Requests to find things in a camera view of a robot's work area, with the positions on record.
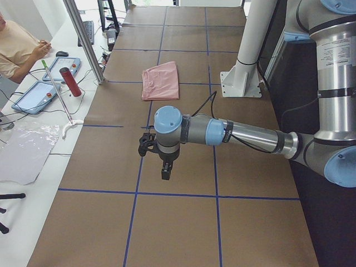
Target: bottle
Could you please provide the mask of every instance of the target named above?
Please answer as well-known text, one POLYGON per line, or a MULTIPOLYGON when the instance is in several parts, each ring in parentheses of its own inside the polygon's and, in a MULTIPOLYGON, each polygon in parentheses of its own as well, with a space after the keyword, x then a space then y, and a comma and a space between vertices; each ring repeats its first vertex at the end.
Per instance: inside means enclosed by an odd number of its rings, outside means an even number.
POLYGON ((0 111, 0 130, 10 130, 15 126, 1 111, 0 111))
POLYGON ((77 82, 74 80, 73 75, 69 68, 64 67, 60 69, 60 73, 66 82, 67 86, 69 87, 69 90, 71 90, 73 96, 77 97, 82 94, 82 91, 80 91, 77 82))

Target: keyboard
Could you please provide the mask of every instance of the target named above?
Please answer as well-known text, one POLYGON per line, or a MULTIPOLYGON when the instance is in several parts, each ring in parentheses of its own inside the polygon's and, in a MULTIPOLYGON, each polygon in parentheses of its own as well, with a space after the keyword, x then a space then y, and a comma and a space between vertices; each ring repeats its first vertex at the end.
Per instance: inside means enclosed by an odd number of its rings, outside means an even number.
MULTIPOLYGON (((84 29, 89 37, 90 43, 94 45, 94 21, 83 21, 84 29)), ((78 46, 82 46, 78 37, 78 46)))

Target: person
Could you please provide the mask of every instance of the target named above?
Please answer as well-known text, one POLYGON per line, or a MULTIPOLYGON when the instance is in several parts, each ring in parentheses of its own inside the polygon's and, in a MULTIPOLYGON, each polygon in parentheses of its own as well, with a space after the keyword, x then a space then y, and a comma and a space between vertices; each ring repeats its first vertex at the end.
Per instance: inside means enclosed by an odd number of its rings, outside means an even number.
POLYGON ((38 40, 14 21, 5 21, 0 13, 0 75, 21 83, 51 48, 51 43, 38 40))

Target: beige t-shirt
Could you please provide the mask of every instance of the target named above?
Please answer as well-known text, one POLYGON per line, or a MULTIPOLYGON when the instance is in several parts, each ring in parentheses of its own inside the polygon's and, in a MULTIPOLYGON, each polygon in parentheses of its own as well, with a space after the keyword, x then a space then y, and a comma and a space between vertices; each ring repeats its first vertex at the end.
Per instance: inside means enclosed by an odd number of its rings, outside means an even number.
POLYGON ((38 39, 14 21, 6 21, 0 31, 0 74, 10 78, 28 60, 38 39))

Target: warning label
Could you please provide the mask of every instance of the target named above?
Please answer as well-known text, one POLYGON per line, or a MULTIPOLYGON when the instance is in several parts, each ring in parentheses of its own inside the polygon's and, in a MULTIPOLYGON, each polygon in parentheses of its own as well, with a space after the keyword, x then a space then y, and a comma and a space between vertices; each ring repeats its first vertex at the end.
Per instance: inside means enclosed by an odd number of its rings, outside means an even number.
POLYGON ((356 66, 356 36, 317 46, 318 70, 342 65, 356 66))

